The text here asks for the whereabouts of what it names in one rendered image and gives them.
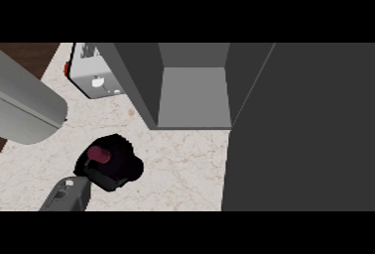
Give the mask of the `pale grey rounded appliance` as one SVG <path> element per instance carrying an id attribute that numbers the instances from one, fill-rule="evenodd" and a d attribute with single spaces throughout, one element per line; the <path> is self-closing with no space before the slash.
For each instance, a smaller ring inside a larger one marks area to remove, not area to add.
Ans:
<path id="1" fill-rule="evenodd" d="M 0 137 L 23 145 L 39 143 L 66 116 L 63 97 L 0 51 Z"/>

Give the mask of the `dark wine bottle red cap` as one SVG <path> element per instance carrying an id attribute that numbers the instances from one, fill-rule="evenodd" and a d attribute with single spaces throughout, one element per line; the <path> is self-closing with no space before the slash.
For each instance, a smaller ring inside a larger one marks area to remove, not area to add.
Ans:
<path id="1" fill-rule="evenodd" d="M 128 178 L 135 181 L 142 173 L 142 162 L 132 153 L 132 146 L 119 134 L 97 138 L 82 151 L 73 169 L 78 177 L 88 177 L 83 172 L 85 160 L 91 159 L 89 167 L 97 169 L 114 181 Z"/>

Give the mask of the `grey open cabinet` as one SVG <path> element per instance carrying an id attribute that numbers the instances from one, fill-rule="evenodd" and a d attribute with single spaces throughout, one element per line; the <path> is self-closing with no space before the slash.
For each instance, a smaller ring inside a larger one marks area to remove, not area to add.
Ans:
<path id="1" fill-rule="evenodd" d="M 98 43 L 95 47 L 148 129 L 233 128 L 271 43 Z"/>

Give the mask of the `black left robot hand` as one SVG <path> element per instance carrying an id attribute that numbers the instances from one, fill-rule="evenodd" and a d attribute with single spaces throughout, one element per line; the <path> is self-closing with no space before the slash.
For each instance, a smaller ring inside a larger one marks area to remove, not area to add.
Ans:
<path id="1" fill-rule="evenodd" d="M 117 188 L 123 186 L 128 182 L 128 178 L 113 180 L 109 176 L 106 176 L 97 169 L 89 167 L 91 159 L 85 160 L 83 163 L 83 172 L 88 175 L 89 181 L 104 190 L 114 191 Z"/>

